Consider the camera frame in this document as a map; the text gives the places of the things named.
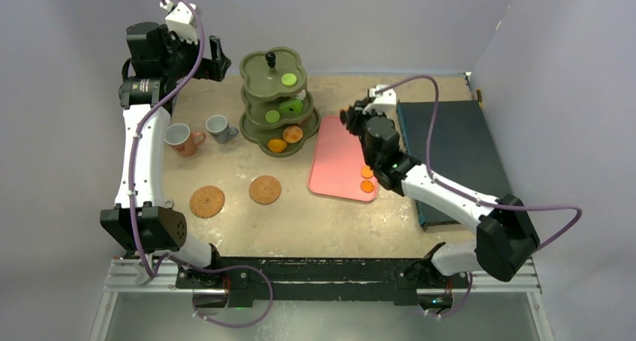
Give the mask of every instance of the pink cutting board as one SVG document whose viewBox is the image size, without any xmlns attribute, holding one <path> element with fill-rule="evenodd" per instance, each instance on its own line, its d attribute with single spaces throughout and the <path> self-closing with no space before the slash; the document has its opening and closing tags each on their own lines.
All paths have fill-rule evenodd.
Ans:
<svg viewBox="0 0 636 341">
<path fill-rule="evenodd" d="M 320 195 L 372 201 L 377 194 L 377 180 L 369 179 L 375 186 L 372 193 L 362 191 L 360 183 L 366 180 L 361 175 L 363 167 L 365 158 L 358 137 L 347 131 L 339 117 L 324 117 L 307 181 L 309 190 Z"/>
</svg>

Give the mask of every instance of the blue book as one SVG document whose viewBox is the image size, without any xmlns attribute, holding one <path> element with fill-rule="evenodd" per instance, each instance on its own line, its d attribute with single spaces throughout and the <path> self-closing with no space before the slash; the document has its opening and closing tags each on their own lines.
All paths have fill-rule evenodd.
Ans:
<svg viewBox="0 0 636 341">
<path fill-rule="evenodd" d="M 434 103 L 399 103 L 397 119 L 409 155 L 426 160 L 426 138 Z M 430 163 L 435 172 L 480 193 L 504 197 L 510 183 L 504 172 L 482 108 L 477 101 L 439 103 Z M 425 202 L 416 202 L 419 225 L 456 223 Z"/>
</svg>

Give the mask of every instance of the tabletop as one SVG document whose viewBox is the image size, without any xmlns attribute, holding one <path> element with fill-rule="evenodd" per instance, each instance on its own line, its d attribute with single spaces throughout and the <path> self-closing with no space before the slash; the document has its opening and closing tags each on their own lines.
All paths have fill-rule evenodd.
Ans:
<svg viewBox="0 0 636 341">
<path fill-rule="evenodd" d="M 337 115 L 367 89 L 390 84 L 399 76 L 309 76 L 307 90 L 322 117 Z M 463 77 L 436 77 L 440 100 L 470 100 Z M 245 110 L 240 96 L 242 79 L 228 76 L 223 82 L 192 80 L 178 96 L 172 123 L 182 122 L 193 132 L 206 131 L 206 120 L 224 115 L 238 127 Z M 427 80 L 397 88 L 400 102 L 434 99 Z M 389 115 L 395 119 L 395 113 Z M 312 194 L 307 188 L 316 137 L 298 153 L 285 158 L 264 154 L 242 136 L 218 144 L 211 137 L 192 157 L 180 157 L 166 148 L 163 188 L 174 209 L 187 220 L 188 232 L 214 244 L 222 256 L 276 257 L 422 257 L 441 241 L 465 241 L 473 237 L 461 225 L 435 226 L 424 232 L 412 199 L 380 188 L 372 202 L 354 202 Z M 280 198 L 270 205 L 255 203 L 248 189 L 261 175 L 277 178 Z M 195 217 L 189 207 L 192 193 L 205 185 L 222 189 L 225 205 L 209 219 Z"/>
</svg>

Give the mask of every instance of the white wall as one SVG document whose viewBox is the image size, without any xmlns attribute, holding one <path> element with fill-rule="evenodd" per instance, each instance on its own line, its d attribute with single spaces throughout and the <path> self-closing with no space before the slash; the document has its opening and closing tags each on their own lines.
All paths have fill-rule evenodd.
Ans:
<svg viewBox="0 0 636 341">
<path fill-rule="evenodd" d="M 135 0 L 0 0 L 0 333 L 86 340 L 122 167 L 117 96 Z"/>
<path fill-rule="evenodd" d="M 514 191 L 583 219 L 536 256 L 558 340 L 633 340 L 634 0 L 513 0 L 473 73 Z M 531 215 L 546 238 L 570 214 Z"/>
<path fill-rule="evenodd" d="M 188 0 L 236 72 L 249 52 L 290 46 L 310 73 L 472 70 L 510 0 Z M 140 0 L 157 15 L 157 0 Z"/>
</svg>

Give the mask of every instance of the orange slice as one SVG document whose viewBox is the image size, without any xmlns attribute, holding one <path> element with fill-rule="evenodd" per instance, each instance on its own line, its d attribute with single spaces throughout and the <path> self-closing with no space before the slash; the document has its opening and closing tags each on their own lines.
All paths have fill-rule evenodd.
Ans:
<svg viewBox="0 0 636 341">
<path fill-rule="evenodd" d="M 369 166 L 363 167 L 360 174 L 363 178 L 372 178 L 374 176 L 374 172 L 371 171 L 371 168 Z"/>
<path fill-rule="evenodd" d="M 285 142 L 285 140 L 281 139 L 271 139 L 267 143 L 267 148 L 269 148 L 271 152 L 275 152 L 277 154 L 283 152 L 286 147 L 287 143 Z"/>
<path fill-rule="evenodd" d="M 360 184 L 360 188 L 362 189 L 362 191 L 364 191 L 366 193 L 372 193 L 376 189 L 374 183 L 369 181 L 369 180 L 364 180 Z"/>
</svg>

